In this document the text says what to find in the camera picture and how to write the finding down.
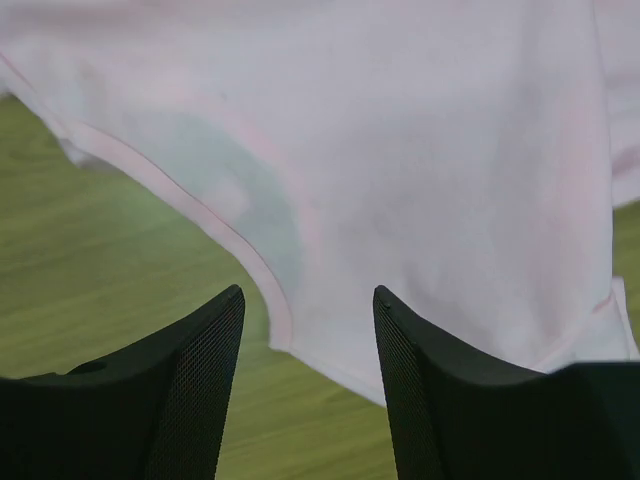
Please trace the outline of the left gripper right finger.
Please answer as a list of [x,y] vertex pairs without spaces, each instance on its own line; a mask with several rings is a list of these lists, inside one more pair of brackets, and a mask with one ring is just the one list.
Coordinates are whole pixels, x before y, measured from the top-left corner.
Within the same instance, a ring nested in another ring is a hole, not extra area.
[[549,374],[493,357],[373,295],[401,479],[635,479],[639,366],[573,363]]

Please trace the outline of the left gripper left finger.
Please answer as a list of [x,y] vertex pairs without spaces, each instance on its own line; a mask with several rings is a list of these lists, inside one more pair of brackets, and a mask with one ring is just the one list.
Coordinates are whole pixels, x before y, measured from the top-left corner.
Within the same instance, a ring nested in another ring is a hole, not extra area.
[[245,299],[230,286],[157,332],[64,374],[1,382],[5,479],[211,479]]

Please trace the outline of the pink t shirt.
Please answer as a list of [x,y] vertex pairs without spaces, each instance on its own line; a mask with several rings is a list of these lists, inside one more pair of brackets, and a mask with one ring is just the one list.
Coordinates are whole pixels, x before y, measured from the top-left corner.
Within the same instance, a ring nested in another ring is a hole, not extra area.
[[1,88],[234,255],[375,403],[374,289],[538,371],[639,356],[635,1],[5,1]]

